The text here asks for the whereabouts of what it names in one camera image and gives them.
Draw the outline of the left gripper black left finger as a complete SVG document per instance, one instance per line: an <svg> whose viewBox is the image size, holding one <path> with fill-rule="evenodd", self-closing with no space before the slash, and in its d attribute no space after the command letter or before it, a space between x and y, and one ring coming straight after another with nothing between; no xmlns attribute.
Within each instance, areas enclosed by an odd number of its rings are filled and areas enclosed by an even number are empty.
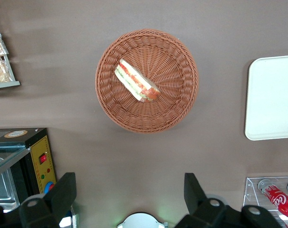
<svg viewBox="0 0 288 228"><path fill-rule="evenodd" d="M58 228L77 196L76 175L65 173L42 198L32 196L19 207L23 228Z"/></svg>

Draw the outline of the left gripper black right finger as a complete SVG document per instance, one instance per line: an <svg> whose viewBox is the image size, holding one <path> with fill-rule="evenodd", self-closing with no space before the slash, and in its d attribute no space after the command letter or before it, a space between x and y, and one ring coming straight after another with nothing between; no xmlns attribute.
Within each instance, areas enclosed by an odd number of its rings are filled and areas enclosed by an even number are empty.
<svg viewBox="0 0 288 228"><path fill-rule="evenodd" d="M177 228L240 228L240 212L215 197L207 197L193 173L184 175L184 201L189 214Z"/></svg>

